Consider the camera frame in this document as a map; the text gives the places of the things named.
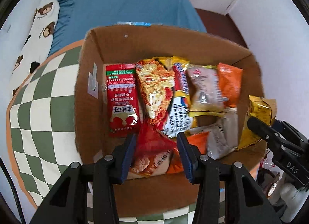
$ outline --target blue bed sheet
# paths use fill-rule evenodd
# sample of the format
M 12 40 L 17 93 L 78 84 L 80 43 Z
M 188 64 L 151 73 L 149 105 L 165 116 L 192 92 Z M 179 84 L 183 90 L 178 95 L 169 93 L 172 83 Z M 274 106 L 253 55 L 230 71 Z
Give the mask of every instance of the blue bed sheet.
M 189 0 L 58 0 L 58 23 L 49 55 L 85 38 L 91 28 L 117 22 L 146 22 L 206 29 Z

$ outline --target green and white checkered blanket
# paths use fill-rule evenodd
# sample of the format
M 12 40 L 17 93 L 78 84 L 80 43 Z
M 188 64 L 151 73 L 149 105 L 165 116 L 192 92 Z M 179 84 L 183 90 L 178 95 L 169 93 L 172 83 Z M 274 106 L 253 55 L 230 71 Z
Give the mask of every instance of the green and white checkered blanket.
M 35 207 L 68 165 L 74 161 L 81 163 L 74 125 L 80 49 L 78 46 L 48 58 L 24 81 L 7 110 L 7 145 L 12 168 Z M 219 223 L 224 221 L 224 197 L 220 198 Z M 120 218 L 120 223 L 191 224 L 194 210 L 195 205 L 190 205 L 162 214 Z M 92 223 L 91 193 L 88 193 L 87 217 Z

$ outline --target cardboard box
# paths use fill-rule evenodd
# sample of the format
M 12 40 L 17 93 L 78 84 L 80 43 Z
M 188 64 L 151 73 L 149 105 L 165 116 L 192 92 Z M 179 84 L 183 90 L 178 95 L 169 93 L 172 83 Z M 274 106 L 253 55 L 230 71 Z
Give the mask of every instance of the cardboard box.
M 76 144 L 84 164 L 92 163 L 100 150 L 104 156 L 123 143 L 123 139 L 108 137 L 109 119 L 102 91 L 103 64 L 173 55 L 187 58 L 193 64 L 223 62 L 244 70 L 237 106 L 241 135 L 249 105 L 248 95 L 263 96 L 260 68 L 248 49 L 210 34 L 176 27 L 99 27 L 86 36 L 75 87 Z M 94 64 L 97 66 L 98 99 L 87 92 L 89 73 L 93 74 Z M 199 118 L 200 126 L 209 123 L 208 117 Z M 229 154 L 222 162 L 240 161 L 251 170 L 260 162 L 265 149 L 266 144 L 261 141 Z M 114 186 L 118 215 L 140 216 L 187 206 L 196 201 L 198 187 L 191 185 L 183 173 L 127 180 L 121 186 Z

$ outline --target snack package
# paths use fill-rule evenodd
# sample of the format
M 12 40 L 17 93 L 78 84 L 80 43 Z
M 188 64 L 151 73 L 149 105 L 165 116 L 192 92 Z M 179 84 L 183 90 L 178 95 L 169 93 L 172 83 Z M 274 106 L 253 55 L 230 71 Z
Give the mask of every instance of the snack package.
M 106 66 L 107 106 L 111 137 L 126 137 L 140 128 L 135 64 Z
M 176 142 L 171 141 L 159 130 L 155 130 L 153 125 L 144 122 L 138 134 L 134 162 L 131 164 L 128 179 L 166 173 L 171 150 L 176 146 Z
M 189 115 L 191 117 L 201 115 L 224 116 L 223 101 L 218 86 L 217 71 L 208 67 L 192 65 L 187 68 L 188 75 L 197 91 L 192 98 Z
M 261 138 L 248 129 L 249 117 L 257 117 L 267 125 L 271 125 L 276 118 L 277 103 L 275 99 L 264 99 L 249 95 L 250 104 L 244 121 L 244 128 L 241 134 L 237 150 L 257 143 Z
M 201 132 L 209 132 L 206 154 L 214 160 L 220 159 L 234 151 L 234 148 L 230 148 L 225 139 L 222 119 L 219 119 L 215 124 L 209 126 L 190 129 L 191 134 Z
M 219 63 L 217 69 L 222 96 L 228 98 L 224 105 L 236 107 L 240 95 L 243 70 L 224 63 Z
M 201 154 L 206 153 L 207 139 L 209 132 L 201 132 L 198 134 L 193 134 L 187 137 L 189 144 L 196 145 L 200 150 Z M 173 150 L 173 157 L 170 162 L 170 166 L 167 170 L 167 174 L 180 173 L 183 172 L 183 166 L 181 163 L 179 151 L 177 148 Z
M 238 146 L 238 114 L 237 108 L 227 108 L 224 110 L 223 120 L 224 136 L 230 148 Z
M 141 60 L 136 64 L 149 122 L 169 137 L 196 126 L 189 117 L 188 61 L 176 56 Z

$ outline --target reddish brown floor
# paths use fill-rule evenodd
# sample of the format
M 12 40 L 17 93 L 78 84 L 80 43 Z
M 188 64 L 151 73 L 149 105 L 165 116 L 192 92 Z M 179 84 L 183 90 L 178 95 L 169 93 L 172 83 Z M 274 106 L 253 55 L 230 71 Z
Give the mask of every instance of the reddish brown floor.
M 247 48 L 247 45 L 229 15 L 196 9 L 208 33 L 229 39 Z

